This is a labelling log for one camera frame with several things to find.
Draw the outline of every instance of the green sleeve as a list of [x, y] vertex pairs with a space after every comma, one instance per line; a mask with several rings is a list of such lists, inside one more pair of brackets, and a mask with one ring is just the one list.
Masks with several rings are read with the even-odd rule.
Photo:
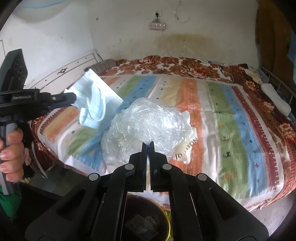
[[0, 204], [11, 221], [16, 217], [21, 199], [22, 195], [19, 190], [15, 194], [6, 196], [2, 193], [2, 187], [0, 186]]

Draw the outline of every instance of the bed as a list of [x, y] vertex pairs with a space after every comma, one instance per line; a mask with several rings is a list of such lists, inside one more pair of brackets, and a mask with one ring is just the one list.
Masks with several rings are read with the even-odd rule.
[[[189, 111], [198, 133], [191, 162], [170, 163], [187, 174], [206, 173], [249, 211], [296, 188], [295, 129], [246, 74], [247, 64], [148, 56], [116, 65], [100, 77], [124, 100], [121, 110], [149, 97]], [[84, 175], [112, 172], [116, 166], [102, 159], [103, 133], [82, 127], [78, 116], [66, 107], [31, 122], [37, 158], [43, 166], [55, 162]], [[166, 194], [144, 195], [168, 208]]]

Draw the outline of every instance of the white pillow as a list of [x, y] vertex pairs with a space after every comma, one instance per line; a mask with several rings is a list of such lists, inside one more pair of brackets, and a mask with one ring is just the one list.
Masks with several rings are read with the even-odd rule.
[[288, 116], [290, 114], [291, 107], [288, 103], [280, 98], [272, 84], [262, 84], [261, 89], [272, 100], [274, 105], [281, 113], [283, 113], [285, 116]]

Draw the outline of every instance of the bucket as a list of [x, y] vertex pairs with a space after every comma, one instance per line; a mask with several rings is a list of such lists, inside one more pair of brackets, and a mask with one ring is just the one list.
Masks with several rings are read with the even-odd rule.
[[122, 241], [167, 241], [170, 221], [162, 208], [146, 198], [129, 194], [123, 220]]

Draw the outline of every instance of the power strip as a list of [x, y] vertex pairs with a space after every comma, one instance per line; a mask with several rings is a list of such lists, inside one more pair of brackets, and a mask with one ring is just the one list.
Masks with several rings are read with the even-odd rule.
[[165, 31], [165, 23], [149, 23], [149, 30]]

